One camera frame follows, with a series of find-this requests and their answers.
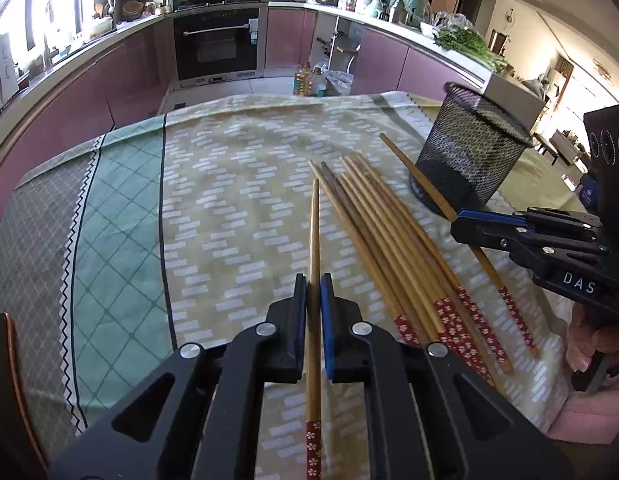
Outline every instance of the hand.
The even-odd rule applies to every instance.
[[[587,309],[574,303],[572,321],[567,330],[567,363],[572,370],[587,371],[594,351],[614,354],[611,366],[619,364],[619,325],[605,326],[599,330],[587,324]]]

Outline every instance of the oven handle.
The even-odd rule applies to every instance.
[[[194,30],[190,32],[186,30],[183,32],[183,36],[193,36],[194,34],[200,34],[202,32],[216,32],[217,30],[233,30],[235,28],[249,28],[249,24],[245,23],[244,25],[235,25],[234,27],[217,27],[217,28],[205,28],[203,30]]]

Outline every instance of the zigzag border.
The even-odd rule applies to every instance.
[[[76,207],[74,208],[74,216],[72,217],[69,232],[67,234],[67,242],[65,243],[65,264],[63,266],[62,284],[60,286],[60,344],[62,350],[60,355],[63,360],[62,372],[64,375],[65,384],[65,407],[72,415],[72,423],[76,427],[76,434],[83,433],[87,428],[84,413],[80,407],[80,399],[78,397],[78,385],[76,384],[74,363],[74,335],[73,330],[73,305],[72,296],[74,291],[74,269],[76,255],[76,247],[80,235],[80,228],[84,214],[84,206],[87,202],[87,196],[96,174],[96,169],[100,161],[100,148],[104,142],[105,136],[96,137],[91,160],[84,174],[83,184],[81,184]]]

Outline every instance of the pink sleeve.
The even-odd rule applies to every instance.
[[[619,375],[595,394],[572,393],[547,436],[579,444],[611,444],[619,432]]]

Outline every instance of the plastic bottle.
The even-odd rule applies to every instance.
[[[309,94],[312,97],[325,97],[326,92],[327,80],[320,68],[316,67],[314,73],[309,77]]]
[[[309,62],[299,64],[294,74],[294,95],[308,95]]]

